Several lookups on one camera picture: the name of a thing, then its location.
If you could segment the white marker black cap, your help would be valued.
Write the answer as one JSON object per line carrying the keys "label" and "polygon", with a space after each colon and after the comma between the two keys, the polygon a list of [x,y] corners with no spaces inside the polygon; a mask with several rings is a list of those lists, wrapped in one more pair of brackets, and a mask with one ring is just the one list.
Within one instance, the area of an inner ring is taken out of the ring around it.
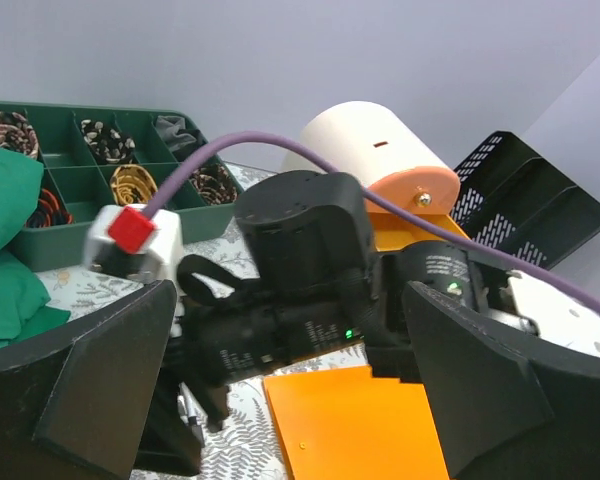
{"label": "white marker black cap", "polygon": [[188,394],[178,396],[178,411],[182,421],[188,426],[201,447],[205,447],[203,428],[196,415],[193,398]]}

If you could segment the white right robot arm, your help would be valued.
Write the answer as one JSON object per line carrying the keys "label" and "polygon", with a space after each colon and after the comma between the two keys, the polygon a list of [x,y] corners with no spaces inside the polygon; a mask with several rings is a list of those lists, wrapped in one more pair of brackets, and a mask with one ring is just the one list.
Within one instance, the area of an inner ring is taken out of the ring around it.
{"label": "white right robot arm", "polygon": [[600,479],[600,317],[489,248],[379,251],[345,173],[271,177],[235,205],[258,277],[176,270],[164,366],[214,424],[217,388],[362,342],[376,377],[423,386],[454,479]]}

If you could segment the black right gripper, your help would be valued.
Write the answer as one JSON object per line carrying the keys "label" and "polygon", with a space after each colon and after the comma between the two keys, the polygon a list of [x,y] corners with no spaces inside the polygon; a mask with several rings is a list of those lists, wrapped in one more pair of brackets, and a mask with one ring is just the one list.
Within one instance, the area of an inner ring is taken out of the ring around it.
{"label": "black right gripper", "polygon": [[[289,341],[271,319],[183,319],[168,341],[164,365],[184,383],[217,432],[229,416],[228,385],[272,372],[290,359]],[[181,419],[180,384],[161,371],[154,389],[135,470],[180,476],[201,471],[202,440]]]}

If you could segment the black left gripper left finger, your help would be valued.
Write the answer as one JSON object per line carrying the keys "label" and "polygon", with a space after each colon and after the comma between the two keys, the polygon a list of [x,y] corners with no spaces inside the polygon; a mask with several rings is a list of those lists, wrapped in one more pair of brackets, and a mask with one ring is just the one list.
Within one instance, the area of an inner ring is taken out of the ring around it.
{"label": "black left gripper left finger", "polygon": [[176,300],[154,282],[0,349],[0,479],[130,476]]}

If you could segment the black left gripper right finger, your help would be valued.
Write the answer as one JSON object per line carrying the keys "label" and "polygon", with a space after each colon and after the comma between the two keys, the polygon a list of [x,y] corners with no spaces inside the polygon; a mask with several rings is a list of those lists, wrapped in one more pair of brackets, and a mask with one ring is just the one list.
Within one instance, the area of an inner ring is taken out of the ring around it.
{"label": "black left gripper right finger", "polygon": [[600,479],[600,358],[421,284],[407,329],[453,479]]}

